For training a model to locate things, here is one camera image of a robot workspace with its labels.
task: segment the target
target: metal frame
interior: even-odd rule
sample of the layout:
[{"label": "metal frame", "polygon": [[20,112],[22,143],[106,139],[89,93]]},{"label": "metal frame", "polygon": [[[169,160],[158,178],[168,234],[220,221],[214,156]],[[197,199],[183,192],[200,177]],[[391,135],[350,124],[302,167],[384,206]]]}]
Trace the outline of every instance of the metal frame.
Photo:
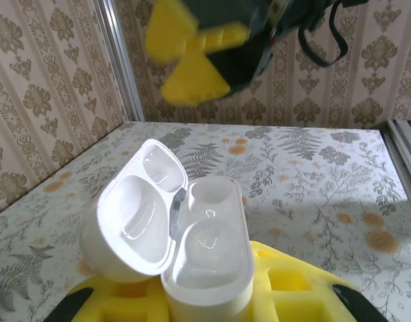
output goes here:
[{"label": "metal frame", "polygon": [[145,121],[114,0],[93,0],[128,121]]},{"label": "metal frame", "polygon": [[380,132],[411,205],[411,121],[388,121]]}]

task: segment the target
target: floral tablecloth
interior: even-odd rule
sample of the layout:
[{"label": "floral tablecloth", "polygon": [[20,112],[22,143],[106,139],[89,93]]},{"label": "floral tablecloth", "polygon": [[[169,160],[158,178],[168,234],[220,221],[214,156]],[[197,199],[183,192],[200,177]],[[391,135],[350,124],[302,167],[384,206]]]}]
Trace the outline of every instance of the floral tablecloth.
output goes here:
[{"label": "floral tablecloth", "polygon": [[238,180],[252,240],[346,278],[390,321],[411,321],[411,208],[378,131],[171,123],[122,125],[0,214],[0,321],[41,321],[94,274],[79,217],[148,138],[191,179]]}]

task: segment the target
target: black strap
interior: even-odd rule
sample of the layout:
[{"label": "black strap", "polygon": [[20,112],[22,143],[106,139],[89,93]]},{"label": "black strap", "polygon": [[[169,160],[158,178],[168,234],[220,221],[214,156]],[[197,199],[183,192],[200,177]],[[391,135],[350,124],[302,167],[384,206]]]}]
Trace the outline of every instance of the black strap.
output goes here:
[{"label": "black strap", "polygon": [[388,322],[361,293],[340,284],[332,288],[357,322]]},{"label": "black strap", "polygon": [[348,45],[343,36],[338,32],[338,30],[335,27],[335,15],[338,9],[338,6],[342,3],[342,0],[338,0],[335,2],[332,6],[332,11],[331,11],[331,16],[329,17],[329,27],[331,29],[331,33],[336,40],[339,50],[341,51],[339,53],[339,56],[332,62],[328,62],[324,60],[324,58],[321,58],[317,53],[314,52],[314,50],[308,45],[308,42],[306,41],[305,37],[305,31],[309,30],[312,31],[315,29],[319,19],[322,19],[324,16],[325,12],[325,7],[323,5],[316,5],[316,10],[315,12],[310,15],[310,19],[306,20],[300,27],[299,27],[299,32],[298,32],[298,39],[299,43],[304,50],[305,54],[317,65],[321,67],[329,67],[333,65],[335,62],[340,60],[342,57],[344,57],[348,53]]}]

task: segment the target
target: fern leaf pattern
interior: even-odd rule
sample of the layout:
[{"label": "fern leaf pattern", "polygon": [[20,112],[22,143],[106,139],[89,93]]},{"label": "fern leaf pattern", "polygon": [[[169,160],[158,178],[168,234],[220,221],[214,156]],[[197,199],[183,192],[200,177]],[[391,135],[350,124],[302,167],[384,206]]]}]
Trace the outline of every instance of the fern leaf pattern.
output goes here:
[{"label": "fern leaf pattern", "polygon": [[191,131],[191,129],[185,127],[176,129],[174,133],[166,134],[161,137],[159,141],[165,144],[169,149],[175,150],[184,144],[184,139],[190,136]]},{"label": "fern leaf pattern", "polygon": [[198,144],[197,147],[190,149],[192,152],[183,157],[182,163],[190,180],[212,173],[223,157],[217,152],[217,148],[214,143]]},{"label": "fern leaf pattern", "polygon": [[321,141],[318,136],[312,135],[309,129],[294,128],[285,131],[280,140],[285,140],[279,147],[288,153],[312,161],[320,148]]},{"label": "fern leaf pattern", "polygon": [[216,175],[239,180],[246,171],[251,172],[257,169],[260,161],[261,159],[253,154],[248,155],[244,160],[230,158],[225,162],[224,167],[216,172]]},{"label": "fern leaf pattern", "polygon": [[46,252],[52,246],[37,248],[29,246],[30,254],[14,254],[11,258],[17,260],[12,265],[0,269],[0,311],[14,312],[13,297],[20,295],[30,300],[28,284],[42,285],[41,268],[43,261],[52,256]]},{"label": "fern leaf pattern", "polygon": [[266,165],[263,170],[259,170],[254,175],[254,181],[250,186],[250,198],[260,196],[263,193],[263,188],[272,184],[272,176],[275,168],[272,165]]}]

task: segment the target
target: floral wallpaper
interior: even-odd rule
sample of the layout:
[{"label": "floral wallpaper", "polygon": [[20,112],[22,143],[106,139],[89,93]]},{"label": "floral wallpaper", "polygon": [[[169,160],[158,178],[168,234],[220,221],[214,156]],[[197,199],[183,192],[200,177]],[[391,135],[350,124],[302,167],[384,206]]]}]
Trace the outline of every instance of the floral wallpaper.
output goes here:
[{"label": "floral wallpaper", "polygon": [[[159,92],[174,65],[154,64],[143,39],[154,0],[116,0],[127,49],[148,121],[319,127],[371,127],[411,119],[411,0],[373,0],[339,8],[335,23],[348,55],[319,68],[301,50],[296,32],[279,41],[267,72],[242,93],[196,107],[167,104]],[[311,46],[337,55],[327,19]]]},{"label": "floral wallpaper", "polygon": [[148,138],[190,180],[237,180],[250,240],[348,280],[388,321],[411,322],[411,208],[378,131],[133,122],[0,214],[0,321],[42,321],[94,274],[80,218]]},{"label": "floral wallpaper", "polygon": [[90,1],[0,1],[0,210],[124,120]]}]

